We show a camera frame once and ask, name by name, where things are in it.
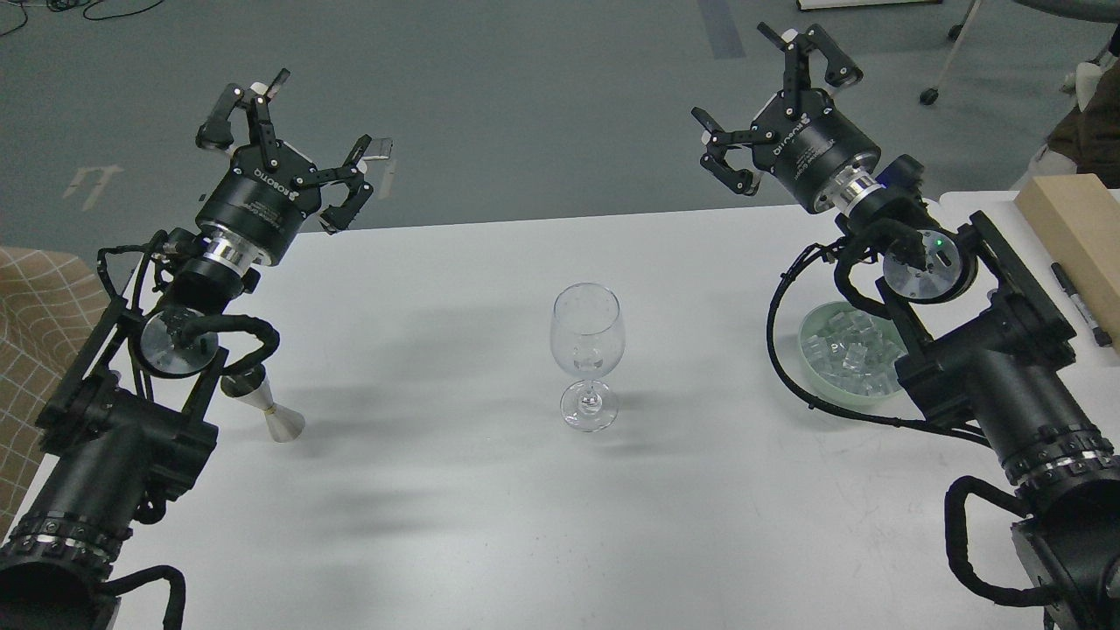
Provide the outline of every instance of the person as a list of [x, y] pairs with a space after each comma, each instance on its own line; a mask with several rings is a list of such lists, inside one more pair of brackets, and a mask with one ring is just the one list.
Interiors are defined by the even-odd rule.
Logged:
[[1077, 65], [1066, 80], [1076, 103], [1030, 158], [1011, 187], [1020, 189], [1039, 175], [1092, 173], [1108, 188], [1120, 188], [1120, 26], [1104, 53]]

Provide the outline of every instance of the wooden block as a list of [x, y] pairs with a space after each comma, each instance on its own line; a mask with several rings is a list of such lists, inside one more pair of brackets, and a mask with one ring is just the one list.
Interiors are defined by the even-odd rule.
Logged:
[[1015, 197], [1120, 353], [1120, 204], [1095, 175], [1035, 177]]

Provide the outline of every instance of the chair leg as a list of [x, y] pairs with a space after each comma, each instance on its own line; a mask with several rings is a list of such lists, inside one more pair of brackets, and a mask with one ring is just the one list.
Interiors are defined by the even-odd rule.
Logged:
[[945, 65], [941, 67], [941, 74], [937, 75], [937, 81], [933, 84], [933, 87], [925, 90], [922, 92], [922, 95], [918, 96], [918, 101], [923, 105], [932, 105], [933, 102], [937, 100], [937, 89], [941, 87], [941, 83], [945, 80], [945, 75], [949, 74], [949, 66], [953, 64], [953, 57], [956, 56], [956, 52], [961, 48], [961, 44], [964, 43], [964, 36], [968, 34], [969, 27], [972, 26], [972, 20], [976, 18], [977, 11], [980, 10], [981, 3], [982, 0], [972, 0], [972, 3], [969, 4], [968, 13], [964, 15], [964, 21], [949, 29], [949, 38], [953, 40], [953, 48], [949, 52]]

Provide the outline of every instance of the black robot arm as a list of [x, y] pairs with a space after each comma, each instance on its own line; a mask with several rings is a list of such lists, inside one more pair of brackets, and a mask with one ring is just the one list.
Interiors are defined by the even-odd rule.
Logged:
[[[785, 54], [783, 90], [747, 131], [726, 132], [693, 109], [706, 130], [701, 164], [734, 192], [753, 194], [754, 174], [725, 159], [730, 149], [749, 148], [755, 166], [806, 211], [838, 210], [844, 237], [824, 248], [837, 287], [853, 306], [898, 327], [907, 351], [895, 365], [898, 381], [925, 417], [915, 428], [950, 435], [979, 424], [1016, 495], [972, 478], [946, 493], [946, 554], [961, 583], [1002, 605], [1045, 606], [1047, 623], [1063, 630], [1120, 629], [1120, 458], [1057, 376], [1074, 361], [1073, 328], [987, 216], [977, 213], [955, 232], [930, 216], [914, 158], [902, 156], [872, 176], [879, 148], [840, 115], [831, 94], [810, 85], [814, 48], [830, 61], [831, 85], [861, 76], [820, 26], [804, 35], [759, 30]], [[860, 295], [848, 278], [869, 257], [883, 261], [881, 302]], [[934, 339], [912, 305], [956, 298], [981, 266], [998, 280], [990, 306]], [[992, 586], [972, 571], [969, 495], [1024, 519], [1012, 539], [1032, 589]]]
[[[183, 621], [183, 575], [167, 566], [106, 582], [133, 520], [164, 518], [167, 502], [190, 490], [217, 443], [205, 421], [220, 381], [243, 397], [267, 382], [262, 362], [279, 346], [268, 323], [224, 313], [260, 280], [254, 265], [280, 262], [304, 220], [320, 209], [319, 186], [344, 183], [347, 201], [325, 222], [345, 229], [372, 187], [361, 159], [363, 136], [339, 168], [315, 165], [276, 138], [269, 102], [288, 77], [252, 90], [228, 85], [198, 129], [202, 148], [233, 145], [230, 114], [246, 113], [250, 141], [234, 150], [230, 168], [196, 216], [198, 232], [159, 231], [144, 245], [99, 251], [97, 275], [109, 306], [47, 401], [36, 424], [40, 447], [58, 456], [31, 508], [0, 547], [0, 628], [102, 630], [123, 593], [153, 580], [171, 584], [165, 629]], [[384, 142], [382, 152], [388, 152]], [[132, 299], [119, 295], [105, 257], [140, 252]], [[156, 305], [146, 312], [141, 289], [155, 267]], [[244, 332], [261, 346], [228, 363], [218, 333]], [[133, 391], [110, 362], [127, 348]], [[152, 378], [195, 378], [185, 404], [155, 400]]]

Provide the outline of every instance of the metal jigger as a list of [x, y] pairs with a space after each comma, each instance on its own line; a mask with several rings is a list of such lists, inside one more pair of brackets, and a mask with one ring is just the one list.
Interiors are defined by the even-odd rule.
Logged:
[[296, 439], [307, 425], [302, 414], [277, 405], [272, 399], [272, 388], [269, 387], [263, 364], [258, 364], [244, 374], [222, 377], [222, 393], [264, 411], [269, 434], [276, 442]]

